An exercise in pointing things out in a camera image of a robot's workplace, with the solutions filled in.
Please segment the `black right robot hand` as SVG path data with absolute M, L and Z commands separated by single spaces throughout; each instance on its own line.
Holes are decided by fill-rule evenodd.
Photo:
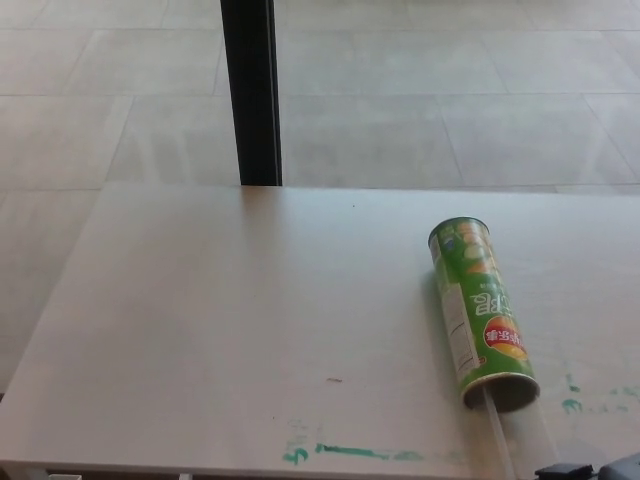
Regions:
M 595 470 L 591 464 L 556 463 L 535 471 L 538 480 L 639 480 L 639 455 L 630 455 Z

